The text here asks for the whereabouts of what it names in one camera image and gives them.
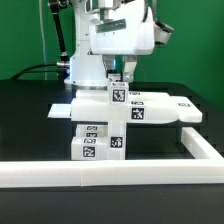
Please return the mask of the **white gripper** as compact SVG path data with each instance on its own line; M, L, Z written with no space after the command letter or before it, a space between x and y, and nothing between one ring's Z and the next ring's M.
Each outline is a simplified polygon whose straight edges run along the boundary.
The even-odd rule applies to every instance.
M89 16L90 49L102 54L106 74L116 70L115 56L122 57L122 80L131 83L137 65L135 55L149 55L154 49L154 21L144 0L132 0L116 8L111 21L102 21L100 13Z

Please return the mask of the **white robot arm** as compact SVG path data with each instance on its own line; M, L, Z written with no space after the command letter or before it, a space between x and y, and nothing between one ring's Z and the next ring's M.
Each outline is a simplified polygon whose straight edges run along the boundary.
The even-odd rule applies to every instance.
M154 21L147 0L70 0L75 14L75 53L66 84L107 85L104 56L150 55Z

